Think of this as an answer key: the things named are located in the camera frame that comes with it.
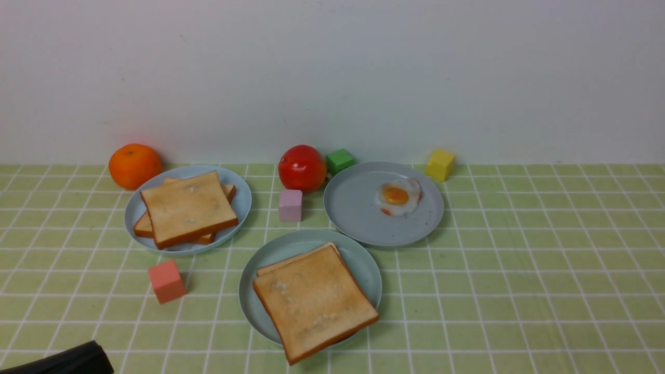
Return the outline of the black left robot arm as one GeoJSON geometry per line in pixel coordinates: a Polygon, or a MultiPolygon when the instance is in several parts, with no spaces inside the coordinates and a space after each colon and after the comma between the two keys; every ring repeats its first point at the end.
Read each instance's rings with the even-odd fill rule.
{"type": "Polygon", "coordinates": [[[106,352],[95,340],[50,357],[23,364],[1,373],[114,373],[106,352]]]}

